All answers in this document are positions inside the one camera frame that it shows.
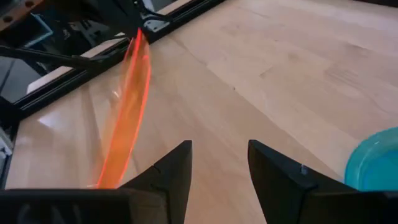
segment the black metal frame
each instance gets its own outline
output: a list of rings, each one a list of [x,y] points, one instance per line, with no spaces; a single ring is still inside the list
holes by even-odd
[[[192,0],[164,16],[158,16],[156,13],[153,13],[155,16],[161,16],[162,18],[160,19],[167,18],[167,21],[170,22],[170,24],[161,30],[158,30],[157,32],[151,32],[147,29],[144,29],[143,32],[145,33],[148,42],[152,44],[156,40],[161,39],[165,35],[171,33],[175,29],[178,29],[182,25],[223,1],[224,0]],[[91,59],[86,59],[84,57],[66,57],[56,55],[56,61],[61,65],[69,65],[78,68],[71,69],[67,73],[64,73],[60,77],[48,82],[47,84],[34,90],[32,93],[29,93],[14,103],[10,103],[4,98],[0,97],[0,107],[2,108],[2,110],[0,110],[1,127],[4,130],[8,130],[10,132],[11,139],[15,140],[20,121],[41,110],[42,108],[45,108],[57,99],[65,96],[72,90],[78,88],[79,86],[90,81],[92,78],[97,77],[98,75],[107,71],[109,68],[121,62],[128,45],[129,39],[123,39]],[[26,51],[26,49],[22,49],[22,51],[17,53],[20,54],[19,56],[22,54],[22,56],[25,57],[26,55],[31,54],[32,51]],[[40,58],[36,58],[41,61],[46,61],[49,59],[49,57],[54,59],[54,55],[48,53],[34,53],[39,53],[41,55]],[[0,187],[2,188],[4,188],[6,183],[7,170],[10,161],[11,157],[8,157],[6,161],[6,167],[3,168],[3,173],[0,177]]]

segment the teal bowl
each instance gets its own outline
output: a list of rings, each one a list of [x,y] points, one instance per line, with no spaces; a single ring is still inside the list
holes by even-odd
[[[398,190],[398,128],[370,136],[354,150],[345,184],[361,190]]]

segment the wood grain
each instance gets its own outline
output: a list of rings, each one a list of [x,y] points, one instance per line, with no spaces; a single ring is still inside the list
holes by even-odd
[[[227,0],[151,45],[152,80],[124,182],[193,140],[187,223],[264,223],[247,143],[342,180],[353,149],[398,125],[397,9]],[[90,187],[116,66],[24,120],[7,188]]]

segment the wooden table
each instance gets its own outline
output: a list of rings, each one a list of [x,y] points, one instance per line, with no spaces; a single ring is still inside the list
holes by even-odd
[[[360,141],[398,125],[394,8],[227,0],[151,51],[146,113],[124,181],[192,139],[187,223],[264,223],[249,176],[249,139],[342,180]],[[118,71],[21,123],[7,188],[96,182]]]

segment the orange acrylic sheet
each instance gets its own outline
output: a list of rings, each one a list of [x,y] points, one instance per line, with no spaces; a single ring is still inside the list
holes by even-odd
[[[107,155],[96,185],[99,189],[116,188],[123,178],[137,140],[149,80],[149,44],[141,30],[138,30],[123,60],[118,91],[120,96],[111,112],[114,119],[106,127],[110,131],[105,135],[108,140],[103,144]]]

